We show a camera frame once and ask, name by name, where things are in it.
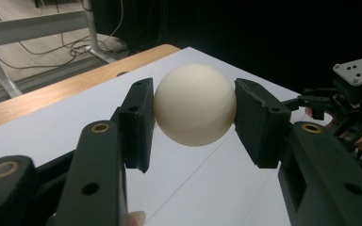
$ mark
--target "white table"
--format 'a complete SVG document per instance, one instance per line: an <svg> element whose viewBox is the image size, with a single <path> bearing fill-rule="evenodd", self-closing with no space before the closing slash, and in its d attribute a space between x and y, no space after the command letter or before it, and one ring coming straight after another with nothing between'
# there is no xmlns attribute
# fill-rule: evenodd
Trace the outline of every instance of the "white table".
<svg viewBox="0 0 362 226"><path fill-rule="evenodd" d="M189 63L210 65L233 85L237 78L256 81L280 101L298 95L186 48L0 125L0 157L27 155L39 166L72 151L83 127L108 120L132 83L153 77L156 88L169 71ZM302 109L292 113L292 122L307 119ZM127 170L129 211L145 211L148 226L289 225L277 172L252 163L234 126L218 141L199 148L172 142L156 126L149 170Z"/></svg>

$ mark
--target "table surface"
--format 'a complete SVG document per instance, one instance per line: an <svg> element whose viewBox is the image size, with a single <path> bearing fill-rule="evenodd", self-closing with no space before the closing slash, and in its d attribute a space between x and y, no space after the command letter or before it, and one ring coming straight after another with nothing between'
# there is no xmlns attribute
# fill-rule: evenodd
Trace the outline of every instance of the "table surface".
<svg viewBox="0 0 362 226"><path fill-rule="evenodd" d="M177 51L179 49L172 45L160 45L51 86L4 101L0 103L0 124L18 119L85 89L104 83L118 76L118 74L131 72Z"/></svg>
<svg viewBox="0 0 362 226"><path fill-rule="evenodd" d="M108 120L130 86L153 77L154 87L171 70L203 63L225 74L256 81L280 101L298 94L193 48L162 45L0 104L0 157L22 154L39 166L73 150L82 128ZM128 74L116 77L122 72ZM301 121L303 110L291 121ZM289 225L277 169L258 169L235 128L216 142L186 147L155 127L146 173L127 170L129 211L143 210L146 225Z"/></svg>

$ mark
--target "wooden table edge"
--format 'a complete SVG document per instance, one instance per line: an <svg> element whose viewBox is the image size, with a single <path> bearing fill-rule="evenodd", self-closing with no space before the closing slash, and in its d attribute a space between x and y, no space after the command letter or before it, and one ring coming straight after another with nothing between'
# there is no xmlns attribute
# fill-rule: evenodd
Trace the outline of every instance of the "wooden table edge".
<svg viewBox="0 0 362 226"><path fill-rule="evenodd" d="M159 45L89 72L81 73L50 86L4 101L0 103L0 125L104 83L121 73L136 70L179 50L169 44Z"/></svg>

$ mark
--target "black plastic part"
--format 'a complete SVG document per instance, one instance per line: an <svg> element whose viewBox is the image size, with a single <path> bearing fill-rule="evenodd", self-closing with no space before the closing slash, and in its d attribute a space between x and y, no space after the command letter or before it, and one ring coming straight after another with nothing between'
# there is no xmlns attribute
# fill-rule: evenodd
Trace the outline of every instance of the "black plastic part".
<svg viewBox="0 0 362 226"><path fill-rule="evenodd" d="M337 89L335 88L304 89L305 96L331 97L335 94L337 94Z"/></svg>
<svg viewBox="0 0 362 226"><path fill-rule="evenodd" d="M312 117L315 120L324 120L324 112L330 99L321 96L298 96L300 106L309 107L312 109Z"/></svg>
<svg viewBox="0 0 362 226"><path fill-rule="evenodd" d="M337 91L344 97L344 99L352 105L362 103L361 90L362 86L353 87L341 77L333 80L334 86Z"/></svg>
<svg viewBox="0 0 362 226"><path fill-rule="evenodd" d="M54 225L128 225L118 127L96 121L82 131Z"/></svg>
<svg viewBox="0 0 362 226"><path fill-rule="evenodd" d="M56 213L73 155L71 151L37 167L41 185L27 205L21 225L47 225L47 219Z"/></svg>
<svg viewBox="0 0 362 226"><path fill-rule="evenodd" d="M291 111L256 82L238 78L235 84L239 139L259 168L275 169Z"/></svg>
<svg viewBox="0 0 362 226"><path fill-rule="evenodd" d="M295 111L295 110L299 110L299 101L298 99L291 99L291 100L287 100L282 102L282 104L284 106L286 106L290 111Z"/></svg>
<svg viewBox="0 0 362 226"><path fill-rule="evenodd" d="M325 127L293 124L288 148L298 171L279 171L292 225L362 226L362 168Z"/></svg>
<svg viewBox="0 0 362 226"><path fill-rule="evenodd" d="M122 149L128 169L149 169L152 137L155 128L153 78L134 83L112 121L117 121L122 133Z"/></svg>
<svg viewBox="0 0 362 226"><path fill-rule="evenodd" d="M21 155L0 158L0 225L19 225L39 181L34 164Z"/></svg>

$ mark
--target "white ball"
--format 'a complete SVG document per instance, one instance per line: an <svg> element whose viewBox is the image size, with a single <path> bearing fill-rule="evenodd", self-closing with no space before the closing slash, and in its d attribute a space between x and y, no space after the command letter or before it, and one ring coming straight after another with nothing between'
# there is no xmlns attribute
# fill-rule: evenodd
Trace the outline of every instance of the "white ball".
<svg viewBox="0 0 362 226"><path fill-rule="evenodd" d="M228 131L237 98L222 73L204 64L189 64L169 72L158 84L154 112L169 138L187 146L204 146Z"/></svg>

